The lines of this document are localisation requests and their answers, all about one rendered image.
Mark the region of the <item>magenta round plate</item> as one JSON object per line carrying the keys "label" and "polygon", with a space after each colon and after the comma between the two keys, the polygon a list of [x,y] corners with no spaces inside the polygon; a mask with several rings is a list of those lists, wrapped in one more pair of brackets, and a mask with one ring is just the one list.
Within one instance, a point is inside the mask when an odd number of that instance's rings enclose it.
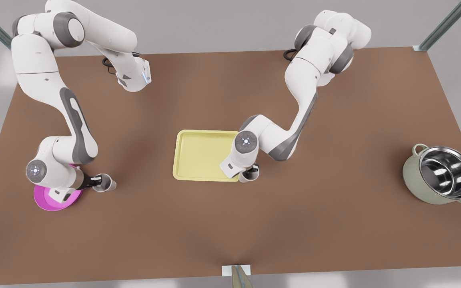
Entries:
{"label": "magenta round plate", "polygon": [[83,173],[79,166],[46,163],[34,159],[27,165],[27,177],[35,184],[34,200],[46,211],[59,211],[71,206],[82,195],[79,190]]}

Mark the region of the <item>yellow rectangular tray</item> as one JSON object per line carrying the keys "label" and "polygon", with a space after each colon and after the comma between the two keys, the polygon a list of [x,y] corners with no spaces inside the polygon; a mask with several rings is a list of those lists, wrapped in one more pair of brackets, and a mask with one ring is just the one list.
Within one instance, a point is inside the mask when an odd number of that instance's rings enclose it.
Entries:
{"label": "yellow rectangular tray", "polygon": [[177,180],[237,182],[228,178],[219,164],[231,150],[236,131],[181,130],[177,135],[172,175]]}

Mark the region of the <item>pale green steel pot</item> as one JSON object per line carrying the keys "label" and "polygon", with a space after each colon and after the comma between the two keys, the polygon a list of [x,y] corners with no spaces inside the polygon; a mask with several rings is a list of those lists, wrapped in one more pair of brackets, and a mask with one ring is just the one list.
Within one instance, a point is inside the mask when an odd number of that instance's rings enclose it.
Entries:
{"label": "pale green steel pot", "polygon": [[404,163],[403,181],[428,204],[461,204],[461,153],[447,146],[416,144]]}

